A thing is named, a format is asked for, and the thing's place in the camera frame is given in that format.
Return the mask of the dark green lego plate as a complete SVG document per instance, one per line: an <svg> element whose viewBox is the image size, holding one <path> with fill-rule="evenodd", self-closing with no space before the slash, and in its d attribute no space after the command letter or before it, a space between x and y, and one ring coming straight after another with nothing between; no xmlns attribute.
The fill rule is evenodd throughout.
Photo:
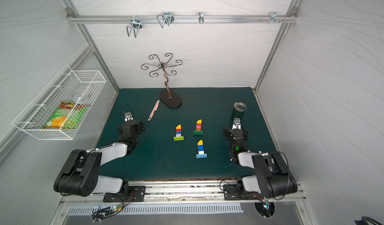
<svg viewBox="0 0 384 225"><path fill-rule="evenodd" d="M203 134L204 134L204 132L203 131L193 131L193 134L194 135L199 135L199 136L202 136Z"/></svg>

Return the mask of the light blue lego plate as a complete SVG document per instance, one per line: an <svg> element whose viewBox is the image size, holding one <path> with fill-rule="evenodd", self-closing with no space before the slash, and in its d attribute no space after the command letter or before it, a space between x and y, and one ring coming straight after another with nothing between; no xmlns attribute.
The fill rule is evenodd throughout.
<svg viewBox="0 0 384 225"><path fill-rule="evenodd" d="M208 157L207 154L197 154L197 155L196 155L196 158L197 158L197 159L207 158L207 157Z"/></svg>

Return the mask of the lime green lego plate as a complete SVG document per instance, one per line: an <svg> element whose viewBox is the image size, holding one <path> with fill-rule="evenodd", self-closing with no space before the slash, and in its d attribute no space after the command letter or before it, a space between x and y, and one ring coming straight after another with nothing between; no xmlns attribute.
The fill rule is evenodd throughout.
<svg viewBox="0 0 384 225"><path fill-rule="evenodd" d="M183 141L183 140L184 140L184 136L174 137L174 141Z"/></svg>

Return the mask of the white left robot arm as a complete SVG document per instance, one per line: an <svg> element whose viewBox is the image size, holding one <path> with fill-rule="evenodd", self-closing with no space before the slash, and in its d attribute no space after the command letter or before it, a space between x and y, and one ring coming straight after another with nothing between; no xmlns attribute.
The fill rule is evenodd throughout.
<svg viewBox="0 0 384 225"><path fill-rule="evenodd" d="M132 194L128 180L101 176L100 169L104 164L130 155L144 131L143 122L128 120L118 128L115 143L94 150L73 150L54 182L54 191L62 196L104 194L104 202L126 201Z"/></svg>

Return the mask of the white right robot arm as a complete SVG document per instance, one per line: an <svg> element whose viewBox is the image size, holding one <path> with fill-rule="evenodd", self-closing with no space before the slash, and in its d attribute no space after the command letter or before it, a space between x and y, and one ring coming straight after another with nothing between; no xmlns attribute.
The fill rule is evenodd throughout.
<svg viewBox="0 0 384 225"><path fill-rule="evenodd" d="M227 187L239 200L281 200L285 195L298 191L297 181L283 153L254 153L247 150L245 142L248 140L248 131L239 126L225 127L223 134L231 144L231 161L254 170L253 175L239 177L235 187Z"/></svg>

